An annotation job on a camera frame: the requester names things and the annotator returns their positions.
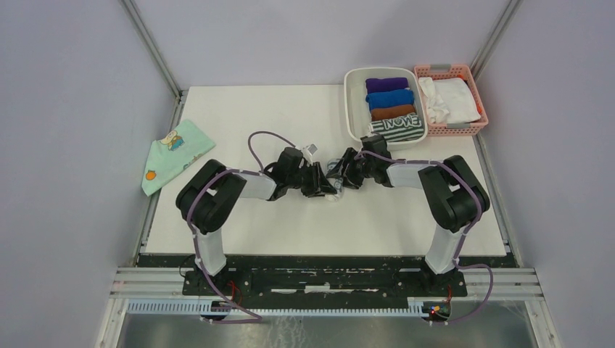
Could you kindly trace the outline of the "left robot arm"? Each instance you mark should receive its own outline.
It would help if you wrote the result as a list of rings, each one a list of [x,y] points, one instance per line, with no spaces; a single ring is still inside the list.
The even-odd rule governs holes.
[[[307,198],[335,195],[336,188],[326,179],[321,164],[303,151],[285,148],[278,160],[260,172],[226,167],[208,160],[176,197],[176,207],[192,234],[195,264],[203,272],[200,284],[209,294],[223,293],[228,276],[223,271],[222,227],[239,199],[273,202],[289,189]]]

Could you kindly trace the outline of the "blue patterned towel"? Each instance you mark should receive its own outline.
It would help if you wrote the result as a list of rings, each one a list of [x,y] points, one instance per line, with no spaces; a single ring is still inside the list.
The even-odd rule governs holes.
[[[332,170],[338,163],[340,159],[330,159],[327,162],[326,169],[327,171]],[[338,202],[343,197],[343,179],[342,178],[328,178],[328,182],[335,188],[335,194],[327,194],[326,199],[330,202]]]

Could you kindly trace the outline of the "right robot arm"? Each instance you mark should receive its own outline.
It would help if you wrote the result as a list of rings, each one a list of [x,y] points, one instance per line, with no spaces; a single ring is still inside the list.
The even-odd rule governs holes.
[[[382,135],[366,136],[361,142],[361,150],[347,148],[326,177],[349,189],[359,189],[371,178],[387,188],[423,191],[436,231],[424,258],[427,271],[420,274],[418,284],[423,293],[437,296],[447,288],[446,273],[459,266],[470,229],[490,208],[487,192],[460,155],[443,161],[394,159]]]

